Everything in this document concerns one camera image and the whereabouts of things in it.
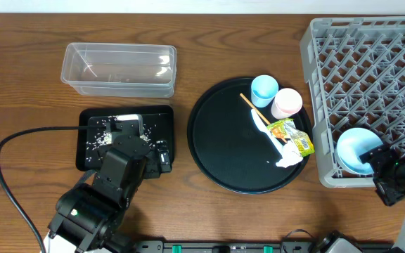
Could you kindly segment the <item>light blue bowl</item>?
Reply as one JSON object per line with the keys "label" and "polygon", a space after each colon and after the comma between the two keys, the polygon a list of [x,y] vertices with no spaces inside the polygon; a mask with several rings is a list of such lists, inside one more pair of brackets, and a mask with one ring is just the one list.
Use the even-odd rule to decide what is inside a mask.
{"label": "light blue bowl", "polygon": [[337,141],[335,158],[340,166],[351,174],[370,175],[373,174],[371,165],[362,162],[360,156],[382,144],[381,139],[368,129],[348,129]]}

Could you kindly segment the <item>rice grains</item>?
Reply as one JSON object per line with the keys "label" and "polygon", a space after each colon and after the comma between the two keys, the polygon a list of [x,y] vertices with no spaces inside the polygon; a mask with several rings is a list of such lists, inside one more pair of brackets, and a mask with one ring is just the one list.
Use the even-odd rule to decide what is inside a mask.
{"label": "rice grains", "polygon": [[[99,126],[97,129],[83,131],[79,133],[77,144],[77,166],[83,167],[84,170],[94,169],[102,165],[102,158],[98,154],[98,149],[102,146],[113,143],[113,138],[116,136],[107,131],[106,124],[110,123],[112,117],[116,115],[102,116],[85,116],[82,115],[82,126]],[[141,138],[145,140],[149,146],[155,144],[156,141],[166,140],[169,144],[173,140],[173,117],[170,114],[143,114],[143,135]]]}

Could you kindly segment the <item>light blue cup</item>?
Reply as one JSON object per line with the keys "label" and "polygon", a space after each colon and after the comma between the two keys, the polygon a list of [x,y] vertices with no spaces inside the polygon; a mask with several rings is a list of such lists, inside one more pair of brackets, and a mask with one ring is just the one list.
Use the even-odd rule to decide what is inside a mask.
{"label": "light blue cup", "polygon": [[265,108],[278,93],[278,82],[269,75],[255,77],[251,83],[251,101],[256,108]]}

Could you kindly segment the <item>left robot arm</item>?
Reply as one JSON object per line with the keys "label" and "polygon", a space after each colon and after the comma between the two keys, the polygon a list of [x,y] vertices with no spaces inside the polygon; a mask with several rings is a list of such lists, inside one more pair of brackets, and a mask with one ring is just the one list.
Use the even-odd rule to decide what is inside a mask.
{"label": "left robot arm", "polygon": [[134,252],[134,243],[117,230],[142,181],[171,172],[168,143],[150,145],[138,136],[120,135],[98,154],[103,161],[93,182],[78,183],[59,199],[47,238],[66,241],[72,252]]}

